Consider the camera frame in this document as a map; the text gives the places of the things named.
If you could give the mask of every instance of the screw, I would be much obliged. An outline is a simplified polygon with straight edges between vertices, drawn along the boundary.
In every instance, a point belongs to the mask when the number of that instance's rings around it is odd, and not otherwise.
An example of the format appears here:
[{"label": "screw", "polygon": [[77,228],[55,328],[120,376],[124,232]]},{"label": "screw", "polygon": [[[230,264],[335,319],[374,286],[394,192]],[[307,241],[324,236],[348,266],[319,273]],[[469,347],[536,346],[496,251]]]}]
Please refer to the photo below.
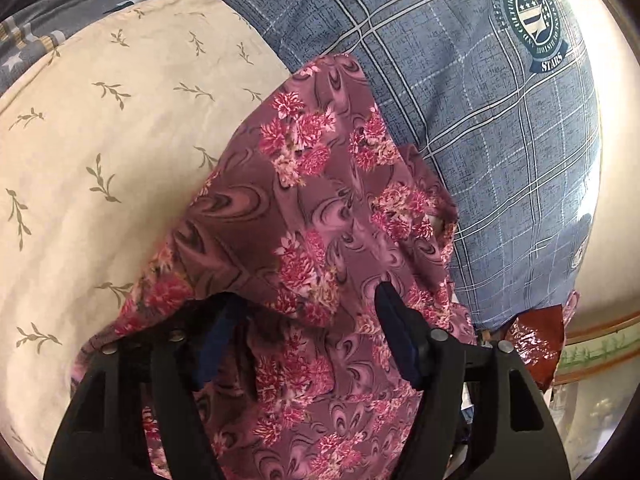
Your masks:
[{"label": "screw", "polygon": [[449,337],[449,334],[441,328],[434,328],[431,330],[431,339],[434,341],[446,341],[447,337]]},{"label": "screw", "polygon": [[169,341],[171,341],[172,343],[182,341],[184,338],[185,335],[182,330],[173,330],[169,333]]},{"label": "screw", "polygon": [[116,343],[111,343],[111,344],[103,346],[100,349],[100,351],[105,355],[112,355],[112,354],[115,354],[118,351],[118,346],[116,345]]},{"label": "screw", "polygon": [[510,354],[511,352],[513,352],[513,345],[509,341],[503,339],[502,341],[498,342],[498,350],[504,352],[505,354]]}]

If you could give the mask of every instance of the round badge print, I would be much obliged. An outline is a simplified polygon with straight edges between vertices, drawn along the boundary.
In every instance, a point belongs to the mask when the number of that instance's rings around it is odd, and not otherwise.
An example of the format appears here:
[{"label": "round badge print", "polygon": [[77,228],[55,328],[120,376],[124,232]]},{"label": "round badge print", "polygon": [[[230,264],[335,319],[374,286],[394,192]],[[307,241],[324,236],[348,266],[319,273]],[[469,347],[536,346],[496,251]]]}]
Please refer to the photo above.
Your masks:
[{"label": "round badge print", "polygon": [[511,27],[533,57],[530,72],[550,72],[562,63],[569,45],[554,0],[494,0],[494,11],[500,29]]}]

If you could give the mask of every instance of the purple floral cloth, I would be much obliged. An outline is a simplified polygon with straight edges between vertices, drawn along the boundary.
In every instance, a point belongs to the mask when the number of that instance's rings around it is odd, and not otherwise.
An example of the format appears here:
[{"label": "purple floral cloth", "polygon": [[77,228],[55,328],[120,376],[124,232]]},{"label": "purple floral cloth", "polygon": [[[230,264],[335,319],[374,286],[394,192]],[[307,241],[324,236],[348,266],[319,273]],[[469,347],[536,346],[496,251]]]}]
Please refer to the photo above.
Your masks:
[{"label": "purple floral cloth", "polygon": [[[196,394],[228,480],[386,479],[420,395],[401,379],[373,309],[391,281],[407,305],[475,341],[451,301],[457,211],[413,146],[401,152],[356,60],[317,59],[238,128],[100,345],[230,291],[260,306]],[[168,475],[152,406],[154,468]]]}]

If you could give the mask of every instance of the blue plaid fabric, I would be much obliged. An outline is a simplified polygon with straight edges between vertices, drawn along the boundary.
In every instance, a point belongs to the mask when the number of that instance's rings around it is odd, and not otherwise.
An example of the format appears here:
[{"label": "blue plaid fabric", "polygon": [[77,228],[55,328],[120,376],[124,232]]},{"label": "blue plaid fabric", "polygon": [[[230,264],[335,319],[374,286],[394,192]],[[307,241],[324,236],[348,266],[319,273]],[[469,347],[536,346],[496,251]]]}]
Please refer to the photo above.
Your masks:
[{"label": "blue plaid fabric", "polygon": [[[478,328],[564,303],[600,153],[565,0],[224,1],[292,71],[323,53],[357,57],[394,139],[418,146],[460,208],[451,272]],[[555,50],[540,60],[545,41]]]}]

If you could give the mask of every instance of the cream bedsheet with leaf print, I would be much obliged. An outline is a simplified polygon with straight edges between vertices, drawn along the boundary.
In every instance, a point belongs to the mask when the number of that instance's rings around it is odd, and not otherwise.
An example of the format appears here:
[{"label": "cream bedsheet with leaf print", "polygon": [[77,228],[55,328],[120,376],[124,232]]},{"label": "cream bedsheet with leaf print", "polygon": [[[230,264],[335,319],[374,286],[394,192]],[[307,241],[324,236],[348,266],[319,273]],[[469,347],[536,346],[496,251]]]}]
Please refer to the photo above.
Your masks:
[{"label": "cream bedsheet with leaf print", "polygon": [[78,32],[0,98],[0,431],[38,478],[80,345],[288,75],[220,0],[152,0]]}]

